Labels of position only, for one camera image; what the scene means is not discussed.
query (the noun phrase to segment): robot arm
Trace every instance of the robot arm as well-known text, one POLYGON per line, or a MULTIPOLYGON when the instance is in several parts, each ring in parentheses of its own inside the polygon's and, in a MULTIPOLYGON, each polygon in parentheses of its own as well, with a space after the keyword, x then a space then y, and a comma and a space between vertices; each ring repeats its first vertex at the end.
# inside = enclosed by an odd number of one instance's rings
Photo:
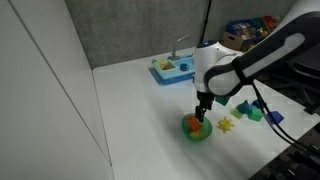
POLYGON ((230 97, 267 68, 285 63, 320 43, 320 1, 299 0, 278 28, 242 54, 216 41, 198 45, 195 52, 196 117, 203 120, 214 96, 230 97))

